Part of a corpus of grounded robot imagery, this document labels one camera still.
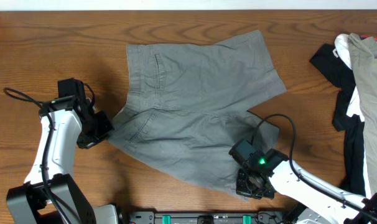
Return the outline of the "grey shorts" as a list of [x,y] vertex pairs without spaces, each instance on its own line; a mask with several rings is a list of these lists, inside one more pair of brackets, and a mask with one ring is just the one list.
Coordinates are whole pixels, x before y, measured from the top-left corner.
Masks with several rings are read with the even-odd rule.
[[129,91],[109,143],[190,184],[236,193],[239,165],[229,150],[256,133],[267,151],[278,127],[251,108],[286,91],[259,30],[212,45],[126,48]]

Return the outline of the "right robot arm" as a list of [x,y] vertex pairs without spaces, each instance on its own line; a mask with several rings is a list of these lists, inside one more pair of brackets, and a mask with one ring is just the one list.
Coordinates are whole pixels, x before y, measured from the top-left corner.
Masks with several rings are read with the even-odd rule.
[[236,143],[229,155],[241,166],[236,193],[273,199],[279,193],[303,204],[329,223],[377,223],[377,193],[371,198],[339,189],[307,172],[280,151],[266,153],[247,140]]

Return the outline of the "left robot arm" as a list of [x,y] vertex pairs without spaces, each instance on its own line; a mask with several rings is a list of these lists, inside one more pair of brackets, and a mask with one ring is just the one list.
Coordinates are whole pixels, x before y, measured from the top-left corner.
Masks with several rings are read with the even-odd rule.
[[89,149],[108,138],[113,125],[87,98],[90,86],[69,78],[58,82],[58,97],[37,101],[5,88],[11,98],[39,107],[42,125],[34,164],[21,186],[9,189],[7,207],[15,223],[120,223],[113,204],[93,207],[73,179],[77,148]]

